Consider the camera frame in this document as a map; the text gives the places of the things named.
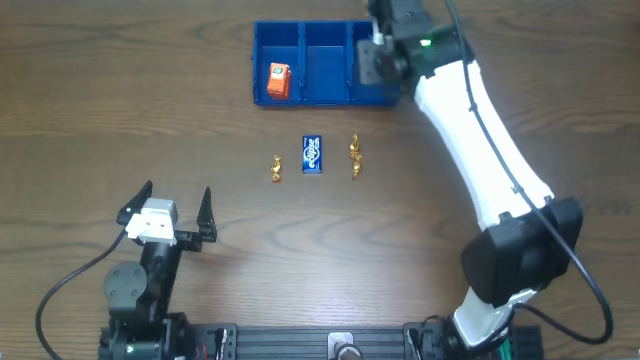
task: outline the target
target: wooden surface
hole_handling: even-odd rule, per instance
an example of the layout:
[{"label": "wooden surface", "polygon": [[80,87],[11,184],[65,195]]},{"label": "wooden surface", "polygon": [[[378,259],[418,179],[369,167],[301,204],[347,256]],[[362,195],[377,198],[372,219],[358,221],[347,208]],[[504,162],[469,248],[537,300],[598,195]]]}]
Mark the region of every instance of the wooden surface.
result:
[{"label": "wooden surface", "polygon": [[[615,315],[606,345],[543,326],[548,358],[632,357],[640,347],[640,11],[629,0],[458,1],[507,128],[559,197],[585,210],[579,255]],[[440,1],[429,8],[448,21]],[[447,314],[477,233],[438,134],[393,110],[254,106],[254,20],[363,17],[360,0],[0,2],[0,352],[45,359],[45,292],[108,247],[117,210],[146,181],[195,229],[210,186],[220,241],[184,254],[173,311],[239,325],[403,324]],[[364,171],[350,179],[357,131]],[[303,134],[325,172],[300,173]],[[283,181],[270,181],[271,155]],[[124,242],[44,315],[65,359],[93,359],[108,320],[106,271]],[[602,320],[572,269],[533,303],[579,331]],[[519,315],[522,323],[539,323]]]}]

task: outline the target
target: orange object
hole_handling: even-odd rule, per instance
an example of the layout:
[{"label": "orange object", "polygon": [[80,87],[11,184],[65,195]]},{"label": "orange object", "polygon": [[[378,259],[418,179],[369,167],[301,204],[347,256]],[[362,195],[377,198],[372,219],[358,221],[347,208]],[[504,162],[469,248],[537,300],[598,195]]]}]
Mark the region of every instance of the orange object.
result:
[{"label": "orange object", "polygon": [[289,83],[291,82],[291,70],[289,65],[271,63],[269,71],[269,84],[267,84],[267,94],[273,99],[289,99]]}]

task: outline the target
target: blue tray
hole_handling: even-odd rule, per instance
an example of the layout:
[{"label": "blue tray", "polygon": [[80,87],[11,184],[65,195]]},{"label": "blue tray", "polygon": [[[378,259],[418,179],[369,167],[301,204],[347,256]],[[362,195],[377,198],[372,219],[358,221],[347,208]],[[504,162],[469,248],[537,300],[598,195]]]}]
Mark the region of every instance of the blue tray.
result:
[{"label": "blue tray", "polygon": [[[371,35],[369,21],[256,21],[254,102],[260,106],[395,104],[398,87],[360,83],[356,42]],[[267,94],[272,62],[291,69],[288,100]]]}]

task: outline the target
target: cable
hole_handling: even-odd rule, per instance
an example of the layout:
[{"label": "cable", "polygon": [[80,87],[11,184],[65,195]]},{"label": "cable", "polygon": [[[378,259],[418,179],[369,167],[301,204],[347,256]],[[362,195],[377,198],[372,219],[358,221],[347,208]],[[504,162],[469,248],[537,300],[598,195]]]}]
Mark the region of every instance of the cable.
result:
[{"label": "cable", "polygon": [[60,290],[60,288],[64,284],[68,283],[69,281],[71,281],[71,279],[82,274],[83,271],[97,264],[102,259],[106,258],[109,254],[111,254],[113,250],[115,250],[115,248],[118,246],[118,244],[120,244],[120,241],[122,241],[124,234],[125,234],[125,230],[122,229],[122,231],[120,232],[120,235],[118,235],[116,240],[107,250],[105,250],[97,258],[82,265],[76,271],[72,272],[71,274],[67,275],[64,279],[60,280],[54,287],[51,288],[51,290],[49,290],[49,292],[44,296],[44,298],[40,302],[40,305],[38,306],[38,311],[36,311],[36,333],[38,334],[38,339],[40,340],[42,347],[44,347],[44,349],[47,351],[49,356],[51,356],[51,358],[53,358],[54,360],[62,360],[62,358],[58,354],[56,354],[55,351],[53,351],[53,349],[51,348],[51,345],[49,345],[49,342],[44,337],[44,332],[42,331],[42,312],[44,311],[44,307],[47,305],[47,302],[49,301],[49,299],[51,299],[53,294],[55,294],[56,291]]},{"label": "cable", "polygon": [[[609,306],[609,303],[607,302],[607,299],[605,298],[604,294],[602,293],[602,290],[600,290],[600,287],[598,286],[596,281],[593,279],[593,277],[591,277],[591,274],[589,274],[589,272],[584,267],[584,265],[582,264],[582,262],[580,261],[578,256],[575,254],[573,249],[571,249],[571,247],[569,245],[567,245],[567,242],[562,238],[562,235],[560,235],[560,233],[558,233],[558,231],[553,227],[553,225],[549,222],[549,220],[547,220],[547,218],[544,217],[544,215],[542,214],[540,209],[538,209],[536,207],[536,205],[533,203],[533,201],[531,201],[531,199],[529,198],[527,193],[524,191],[522,186],[520,186],[520,183],[518,182],[518,180],[515,178],[515,176],[513,175],[511,170],[509,169],[509,166],[507,165],[507,163],[505,162],[504,158],[502,157],[502,154],[500,154],[500,150],[498,150],[498,147],[493,142],[493,139],[491,138],[491,134],[487,130],[486,126],[484,125],[484,122],[482,121],[482,117],[480,116],[480,113],[478,112],[478,106],[477,106],[477,104],[475,102],[475,99],[473,97],[473,92],[471,90],[471,80],[469,79],[469,65],[468,65],[469,59],[467,57],[467,47],[466,47],[465,40],[464,40],[464,34],[462,33],[462,25],[460,24],[460,18],[458,17],[458,11],[456,10],[455,6],[453,5],[453,1],[452,0],[445,0],[445,3],[447,4],[447,8],[449,9],[449,13],[451,15],[451,19],[453,20],[453,23],[454,23],[454,25],[456,27],[456,32],[458,33],[458,44],[460,46],[460,51],[462,52],[462,67],[464,69],[464,81],[465,81],[465,85],[467,87],[467,94],[469,95],[469,104],[470,104],[469,110],[473,111],[473,113],[474,113],[474,115],[476,117],[476,120],[478,120],[478,124],[480,125],[480,128],[482,129],[482,132],[484,133],[484,136],[487,138],[487,141],[489,142],[489,145],[491,146],[491,149],[493,149],[493,152],[496,154],[496,157],[498,158],[498,161],[500,162],[500,165],[502,166],[502,168],[504,169],[505,173],[507,174],[507,176],[509,177],[509,179],[513,183],[513,186],[514,186],[516,192],[519,193],[522,196],[522,199],[527,203],[527,205],[529,205],[529,207],[531,208],[531,211],[533,211],[537,215],[537,217],[540,219],[540,221],[542,222],[544,227],[549,231],[549,233],[551,234],[553,239],[558,243],[558,245],[560,245],[560,247],[564,250],[564,252],[569,256],[571,261],[578,268],[578,271],[580,272],[580,274],[582,275],[584,280],[587,282],[587,284],[591,288],[591,291],[593,291],[593,294],[595,295],[596,299],[598,300],[598,303],[600,303],[600,307],[602,308],[602,313],[603,313],[604,320],[605,320],[605,330],[604,330],[604,333],[601,336],[597,337],[597,338],[587,337],[587,336],[578,334],[578,333],[574,332],[573,330],[568,329],[567,327],[565,327],[564,325],[560,324],[556,320],[552,319],[551,317],[549,317],[548,315],[546,315],[542,311],[534,308],[531,305],[527,305],[527,304],[524,304],[524,303],[515,304],[513,306],[513,310],[512,310],[512,314],[510,316],[510,320],[506,324],[508,325],[511,322],[511,319],[513,318],[513,313],[517,309],[525,309],[525,310],[531,312],[532,314],[538,316],[540,319],[544,320],[545,322],[547,322],[549,325],[553,326],[554,328],[556,328],[560,332],[562,332],[565,335],[568,335],[569,337],[573,338],[574,340],[577,340],[577,341],[580,341],[580,342],[584,342],[584,343],[587,343],[587,344],[592,344],[592,345],[602,344],[602,343],[606,342],[607,340],[609,340],[609,338],[613,334],[613,314],[611,312],[611,307]],[[506,327],[504,327],[499,332],[498,331],[494,332],[491,335],[490,338],[491,339],[495,338],[495,336],[500,334],[500,332],[502,332],[505,328]]]}]

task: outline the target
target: wood grain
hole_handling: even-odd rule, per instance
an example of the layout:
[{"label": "wood grain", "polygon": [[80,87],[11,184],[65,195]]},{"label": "wood grain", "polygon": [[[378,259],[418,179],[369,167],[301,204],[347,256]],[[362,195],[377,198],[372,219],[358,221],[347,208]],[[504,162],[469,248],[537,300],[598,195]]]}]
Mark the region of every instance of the wood grain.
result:
[{"label": "wood grain", "polygon": [[[532,167],[585,209],[579,255],[606,292],[615,334],[577,344],[543,326],[548,358],[637,356],[640,343],[640,12],[628,0],[459,0],[488,90]],[[448,21],[440,2],[436,19]],[[251,93],[252,23],[348,19],[362,1],[0,1],[0,352],[45,359],[44,293],[118,233],[147,179],[194,228],[206,186],[220,241],[185,254],[172,310],[239,325],[402,324],[447,314],[467,288],[477,233],[466,189],[433,127],[392,110],[265,110]],[[350,133],[365,168],[350,180]],[[324,136],[325,173],[299,171],[300,138]],[[270,182],[271,155],[283,182]],[[50,302],[65,359],[95,358],[106,271],[123,243]],[[597,334],[572,269],[534,304]],[[518,322],[538,323],[527,315]]]}]

